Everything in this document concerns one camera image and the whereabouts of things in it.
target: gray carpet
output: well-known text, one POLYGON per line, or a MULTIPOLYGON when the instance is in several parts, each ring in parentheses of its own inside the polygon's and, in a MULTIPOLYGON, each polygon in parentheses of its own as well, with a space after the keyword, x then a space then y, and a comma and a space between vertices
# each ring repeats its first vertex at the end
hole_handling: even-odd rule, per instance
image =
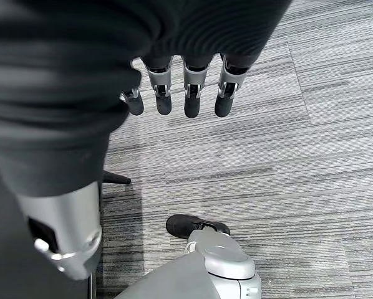
POLYGON ((142 63, 145 112, 112 135, 100 298, 182 254, 175 213, 223 221, 251 255, 263 298, 373 298, 373 1, 295 1, 227 118, 214 114, 221 59, 194 120, 161 116, 142 63))

